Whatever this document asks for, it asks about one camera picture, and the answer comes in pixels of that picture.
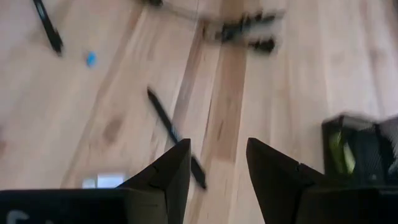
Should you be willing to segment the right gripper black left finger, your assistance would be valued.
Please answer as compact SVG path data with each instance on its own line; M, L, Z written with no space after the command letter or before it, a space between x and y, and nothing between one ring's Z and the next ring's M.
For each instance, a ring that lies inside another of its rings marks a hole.
M190 140L110 189L1 191L1 223L183 223Z

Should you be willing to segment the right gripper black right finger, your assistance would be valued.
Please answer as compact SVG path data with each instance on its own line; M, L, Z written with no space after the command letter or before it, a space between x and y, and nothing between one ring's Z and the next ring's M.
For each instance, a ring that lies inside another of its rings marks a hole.
M348 185L257 138L246 159L266 223L397 223L397 187Z

